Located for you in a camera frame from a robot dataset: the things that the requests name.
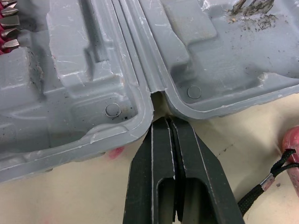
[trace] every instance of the red object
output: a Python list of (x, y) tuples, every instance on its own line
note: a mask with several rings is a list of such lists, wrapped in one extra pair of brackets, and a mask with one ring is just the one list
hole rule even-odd
[(110, 158), (111, 160), (116, 159), (116, 158), (122, 153), (122, 151), (123, 151), (124, 149), (125, 149), (125, 147), (122, 146), (122, 147), (119, 147), (119, 148), (116, 148), (116, 149), (110, 151), (109, 154), (108, 154), (109, 158)]
[[(282, 143), (283, 152), (286, 149), (295, 149), (296, 153), (292, 154), (288, 162), (299, 163), (299, 126), (293, 127), (288, 130), (284, 136)], [(295, 187), (297, 196), (299, 197), (299, 168), (291, 168), (287, 170), (290, 179)]]
[(4, 30), (4, 28), (0, 25), (0, 32), (2, 32)]

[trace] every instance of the dirt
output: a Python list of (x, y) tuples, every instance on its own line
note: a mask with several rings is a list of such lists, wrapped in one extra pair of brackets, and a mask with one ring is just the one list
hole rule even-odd
[(250, 30), (259, 32), (268, 28), (276, 27), (277, 17), (274, 15), (261, 15), (258, 19), (242, 18), (239, 21), (243, 21), (240, 25), (242, 31)]

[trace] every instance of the tool case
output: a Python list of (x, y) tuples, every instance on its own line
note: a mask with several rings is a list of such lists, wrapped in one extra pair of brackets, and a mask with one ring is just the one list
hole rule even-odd
[(0, 55), (0, 182), (138, 140), (154, 92), (185, 120), (298, 93), (298, 1), (238, 2), (20, 0), (20, 46)]

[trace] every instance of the beige table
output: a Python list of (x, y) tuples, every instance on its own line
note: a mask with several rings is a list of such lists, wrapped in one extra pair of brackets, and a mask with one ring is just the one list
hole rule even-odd
[[(166, 111), (160, 105), (155, 99), (156, 118)], [(222, 163), (236, 200), (268, 175), (284, 132), (298, 124), (299, 95), (192, 123)], [(129, 166), (141, 142), (126, 146), (115, 159), (106, 153), (0, 184), (0, 224), (121, 224)], [(298, 224), (298, 213), (299, 198), (285, 172), (244, 219), (247, 224)]]

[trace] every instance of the drill bit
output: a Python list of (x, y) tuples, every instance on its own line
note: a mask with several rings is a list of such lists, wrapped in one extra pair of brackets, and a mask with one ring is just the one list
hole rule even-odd
[(3, 17), (7, 17), (7, 16), (12, 16), (12, 15), (18, 13), (18, 11), (19, 10), (17, 8), (8, 7), (8, 8), (3, 9), (2, 11), (0, 11), (0, 14)]
[(20, 24), (20, 20), (17, 15), (4, 17), (0, 19), (0, 25), (4, 29), (15, 28), (16, 26), (19, 26), (19, 24)]
[(17, 36), (18, 33), (19, 31), (17, 28), (5, 29), (1, 32), (0, 37), (5, 40)]
[(4, 44), (2, 44), (1, 46), (1, 50), (7, 50), (9, 48), (16, 48), (19, 47), (19, 42), (17, 39), (11, 40), (11, 41), (7, 41)]
[(1, 5), (6, 8), (6, 7), (11, 7), (14, 8), (17, 4), (17, 0), (10, 0), (10, 1), (1, 1)]
[(254, 14), (266, 14), (272, 9), (274, 0), (251, 0), (251, 3), (247, 6), (245, 4), (247, 0), (238, 0), (233, 9), (230, 11), (232, 15), (242, 13), (244, 16), (250, 16)]

